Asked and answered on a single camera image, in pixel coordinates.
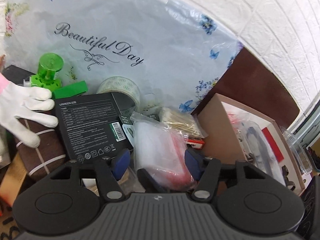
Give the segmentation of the white gloved hand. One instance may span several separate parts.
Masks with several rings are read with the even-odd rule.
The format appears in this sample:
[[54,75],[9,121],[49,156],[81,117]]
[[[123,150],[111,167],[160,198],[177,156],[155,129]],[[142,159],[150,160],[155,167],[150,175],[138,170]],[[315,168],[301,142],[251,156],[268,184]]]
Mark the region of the white gloved hand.
[[43,113],[54,108],[51,97],[51,91],[46,88],[19,86],[1,75],[1,126],[26,146],[37,148],[39,136],[23,126],[19,119],[55,128],[59,123],[57,117]]

